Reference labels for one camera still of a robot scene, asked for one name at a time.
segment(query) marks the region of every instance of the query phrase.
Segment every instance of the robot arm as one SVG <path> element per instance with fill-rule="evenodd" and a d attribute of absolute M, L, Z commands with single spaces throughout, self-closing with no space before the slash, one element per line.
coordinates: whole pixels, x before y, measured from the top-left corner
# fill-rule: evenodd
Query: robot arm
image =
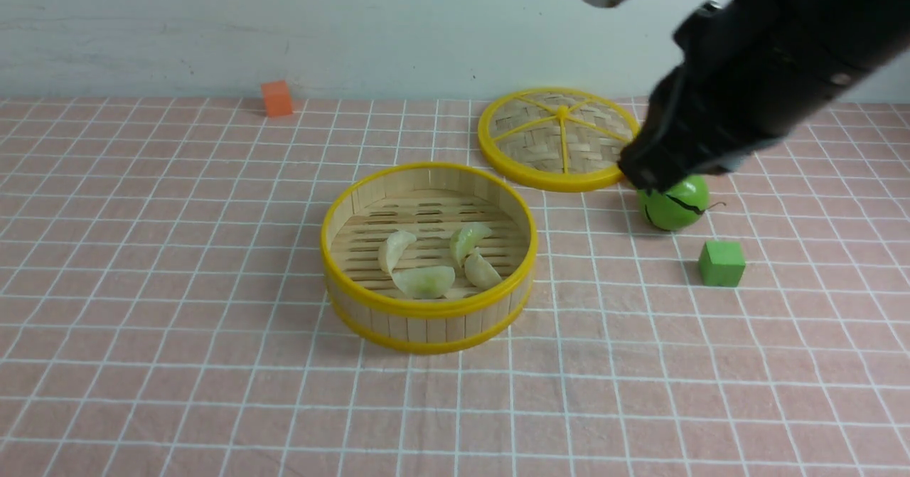
<path fill-rule="evenodd" d="M 585 0 L 612 8 L 625 0 Z M 724 175 L 910 47 L 910 0 L 703 4 L 673 34 L 683 62 L 651 92 L 619 167 L 664 192 Z"/>

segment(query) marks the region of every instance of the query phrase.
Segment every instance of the white wall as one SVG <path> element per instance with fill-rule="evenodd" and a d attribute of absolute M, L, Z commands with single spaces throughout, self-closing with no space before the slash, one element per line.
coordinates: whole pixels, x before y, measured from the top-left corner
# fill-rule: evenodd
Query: white wall
<path fill-rule="evenodd" d="M 643 95 L 703 0 L 0 0 L 0 95 Z M 852 98 L 910 101 L 910 56 Z"/>

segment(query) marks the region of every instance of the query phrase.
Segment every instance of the bamboo steamer lid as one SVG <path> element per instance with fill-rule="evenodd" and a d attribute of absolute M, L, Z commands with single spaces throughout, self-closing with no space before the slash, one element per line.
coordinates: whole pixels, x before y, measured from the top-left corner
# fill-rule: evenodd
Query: bamboo steamer lid
<path fill-rule="evenodd" d="M 566 88 L 506 95 L 481 115 L 478 140 L 488 162 L 529 188 L 578 193 L 623 178 L 616 165 L 638 133 L 615 102 Z"/>

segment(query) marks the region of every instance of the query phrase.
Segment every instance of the bamboo steamer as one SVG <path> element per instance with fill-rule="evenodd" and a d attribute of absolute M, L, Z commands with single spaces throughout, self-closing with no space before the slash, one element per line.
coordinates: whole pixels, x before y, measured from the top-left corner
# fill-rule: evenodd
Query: bamboo steamer
<path fill-rule="evenodd" d="M 380 244 L 396 230 L 418 237 L 398 269 L 454 266 L 449 238 L 464 223 L 487 224 L 478 244 L 503 282 L 478 290 L 457 269 L 445 298 L 407 299 L 378 266 Z M 378 345 L 419 354 L 464 350 L 494 337 L 528 301 L 537 230 L 526 202 L 490 173 L 451 163 L 396 166 L 355 183 L 328 209 L 321 232 L 332 308 Z"/>
<path fill-rule="evenodd" d="M 487 161 L 529 188 L 581 193 L 623 178 L 621 150 L 639 131 L 615 102 L 569 88 L 514 92 L 492 102 L 478 123 Z"/>

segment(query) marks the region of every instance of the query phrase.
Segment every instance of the black stripe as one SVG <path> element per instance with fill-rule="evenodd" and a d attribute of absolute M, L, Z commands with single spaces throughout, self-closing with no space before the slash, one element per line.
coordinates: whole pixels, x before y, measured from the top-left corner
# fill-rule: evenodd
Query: black stripe
<path fill-rule="evenodd" d="M 670 195 L 666 195 L 666 196 L 667 196 L 667 198 L 670 199 L 670 201 L 674 202 L 674 204 L 679 205 L 680 207 L 688 210 L 689 212 L 695 212 L 695 214 L 697 214 L 697 215 L 705 214 L 705 212 L 702 209 L 695 207 L 695 205 L 689 205 L 685 201 L 682 201 L 679 198 L 674 198 L 673 196 L 670 196 Z"/>

